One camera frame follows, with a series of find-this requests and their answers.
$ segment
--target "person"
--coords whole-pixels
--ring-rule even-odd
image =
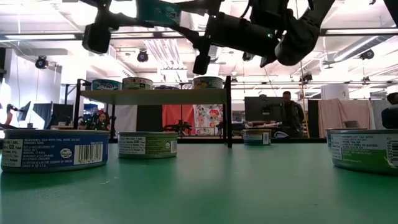
[[[292,94],[285,91],[282,103],[282,131],[293,138],[300,138],[304,134],[304,112],[302,107],[291,100]]]
[[[383,126],[387,129],[398,129],[398,92],[387,96],[391,106],[381,112]]]

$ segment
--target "monitor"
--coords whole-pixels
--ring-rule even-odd
[[[30,102],[18,110],[18,121],[25,121],[27,112],[29,111]]]
[[[245,97],[246,121],[282,121],[282,97]]]

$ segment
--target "green tabletop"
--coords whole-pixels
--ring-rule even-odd
[[[1,223],[398,223],[398,177],[333,167],[326,144],[180,144],[171,159],[1,174]]]

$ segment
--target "shelf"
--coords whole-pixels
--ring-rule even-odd
[[[210,105],[226,103],[225,89],[85,90],[81,96],[114,105]]]

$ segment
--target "colorful poster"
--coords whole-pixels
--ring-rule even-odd
[[[223,105],[194,105],[195,133],[219,135],[217,125],[223,120]]]

